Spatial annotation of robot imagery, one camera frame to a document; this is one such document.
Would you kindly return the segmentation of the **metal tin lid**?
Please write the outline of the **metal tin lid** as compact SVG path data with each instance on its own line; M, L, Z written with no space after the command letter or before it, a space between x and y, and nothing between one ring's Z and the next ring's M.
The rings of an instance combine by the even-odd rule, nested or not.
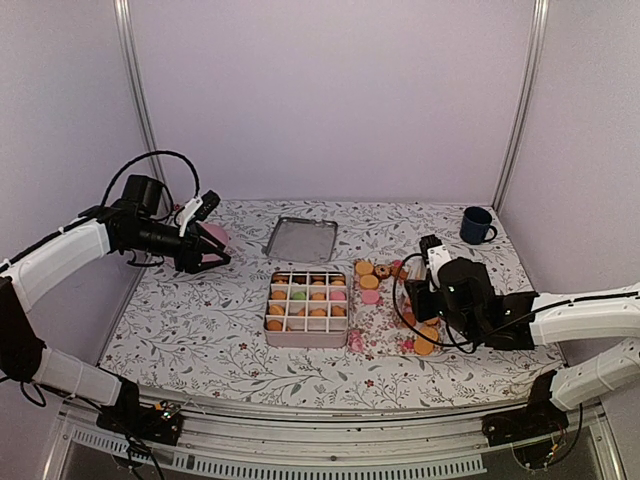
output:
M335 221L280 217L264 254L288 262L321 264L331 260L338 224Z

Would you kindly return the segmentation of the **metal divided cookie tin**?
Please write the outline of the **metal divided cookie tin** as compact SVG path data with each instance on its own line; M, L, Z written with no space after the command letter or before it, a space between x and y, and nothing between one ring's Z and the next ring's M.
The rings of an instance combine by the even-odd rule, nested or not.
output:
M274 285L288 277L288 285ZM276 348L337 349L349 332L348 276L339 271L283 271L270 277L263 330L268 345ZM307 299L291 300L304 291ZM343 291L345 301L332 301L330 293Z

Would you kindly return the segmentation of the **metal tongs white handle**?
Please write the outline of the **metal tongs white handle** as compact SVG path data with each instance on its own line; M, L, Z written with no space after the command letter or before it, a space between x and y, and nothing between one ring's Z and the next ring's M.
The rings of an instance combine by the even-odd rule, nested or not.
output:
M411 313L413 315L409 297L405 291L404 284L408 279L426 279L426 266L422 260L414 258L408 262L408 266L405 268L405 270L407 271L407 277L403 281L403 286L401 287L401 310L403 313Z

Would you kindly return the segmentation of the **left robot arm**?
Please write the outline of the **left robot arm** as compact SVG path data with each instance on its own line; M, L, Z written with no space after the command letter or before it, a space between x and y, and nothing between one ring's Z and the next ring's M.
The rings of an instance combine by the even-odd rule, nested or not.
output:
M171 259L178 272L200 273L229 263L225 243L205 220L219 205L213 191L197 194L173 224L157 218L165 186L144 175L130 176L111 205L100 204L71 224L1 264L1 371L21 385L50 387L82 397L108 410L128 434L148 426L146 408L136 402L137 387L98 367L48 347L29 323L33 306L63 280L109 254L142 252Z

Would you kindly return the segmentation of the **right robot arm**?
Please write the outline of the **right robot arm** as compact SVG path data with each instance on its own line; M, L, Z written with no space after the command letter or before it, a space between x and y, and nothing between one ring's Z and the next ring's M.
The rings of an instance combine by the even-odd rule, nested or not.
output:
M438 318L461 335L445 347L471 352L533 350L572 340L616 338L618 344L573 367L539 376L517 427L537 436L556 410L567 412L587 400L639 378L639 287L632 285L580 295L495 292L484 264L456 258L429 266L423 279L404 289L417 321Z

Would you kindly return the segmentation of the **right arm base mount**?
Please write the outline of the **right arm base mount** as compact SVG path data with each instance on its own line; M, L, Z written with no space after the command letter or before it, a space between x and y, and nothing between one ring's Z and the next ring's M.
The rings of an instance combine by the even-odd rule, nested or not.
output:
M548 401L482 418L482 433L489 445L511 444L516 462L528 470L546 469L553 463L568 426L567 414Z

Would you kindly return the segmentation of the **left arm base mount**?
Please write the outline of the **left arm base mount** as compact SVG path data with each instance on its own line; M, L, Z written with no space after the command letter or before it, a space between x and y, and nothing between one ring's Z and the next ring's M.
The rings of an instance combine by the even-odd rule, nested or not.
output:
M176 446L182 432L184 417L139 403L136 397L116 401L114 406L102 406L96 425L131 438Z

